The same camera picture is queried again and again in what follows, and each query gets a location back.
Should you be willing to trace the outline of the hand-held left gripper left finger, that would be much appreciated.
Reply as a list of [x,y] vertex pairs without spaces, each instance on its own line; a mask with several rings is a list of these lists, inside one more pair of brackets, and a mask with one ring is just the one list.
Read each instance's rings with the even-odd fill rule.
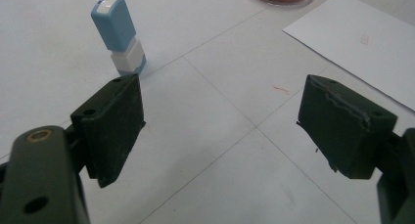
[[76,109],[70,119],[74,131],[86,144],[90,177],[101,188],[111,185],[146,124],[139,76],[134,73],[111,80]]

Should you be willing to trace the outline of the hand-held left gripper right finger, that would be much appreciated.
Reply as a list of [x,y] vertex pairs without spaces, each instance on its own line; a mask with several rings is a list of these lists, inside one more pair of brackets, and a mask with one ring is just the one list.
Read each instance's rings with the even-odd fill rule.
[[310,74],[303,89],[298,125],[335,171],[369,179],[375,152],[392,136],[397,116],[342,83]]

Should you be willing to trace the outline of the white and blue stamp body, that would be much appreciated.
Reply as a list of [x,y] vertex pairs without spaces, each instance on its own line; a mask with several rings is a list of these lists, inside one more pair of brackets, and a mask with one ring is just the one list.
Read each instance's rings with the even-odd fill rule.
[[112,51],[111,58],[120,75],[140,74],[147,62],[142,44],[135,37],[124,52]]

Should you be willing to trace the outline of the white paper sheet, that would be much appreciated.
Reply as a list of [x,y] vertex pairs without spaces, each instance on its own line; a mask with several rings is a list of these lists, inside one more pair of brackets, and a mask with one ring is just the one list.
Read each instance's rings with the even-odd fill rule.
[[415,26],[359,0],[327,0],[284,32],[415,111]]

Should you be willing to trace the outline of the blue stamp cap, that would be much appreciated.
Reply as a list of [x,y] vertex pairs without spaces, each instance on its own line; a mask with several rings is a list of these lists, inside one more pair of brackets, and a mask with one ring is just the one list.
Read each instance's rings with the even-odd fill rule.
[[108,50],[127,50],[136,30],[125,0],[99,0],[91,11],[91,18]]

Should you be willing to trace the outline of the white table cover board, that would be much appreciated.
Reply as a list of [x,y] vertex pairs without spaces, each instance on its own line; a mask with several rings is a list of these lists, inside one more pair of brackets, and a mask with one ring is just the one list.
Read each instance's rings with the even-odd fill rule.
[[[98,1],[0,0],[0,163],[116,77]],[[307,6],[125,1],[147,57],[146,125],[114,184],[84,180],[93,224],[380,223],[376,180],[333,171],[298,126],[304,81],[340,81],[395,113],[397,134],[415,112],[290,37]]]

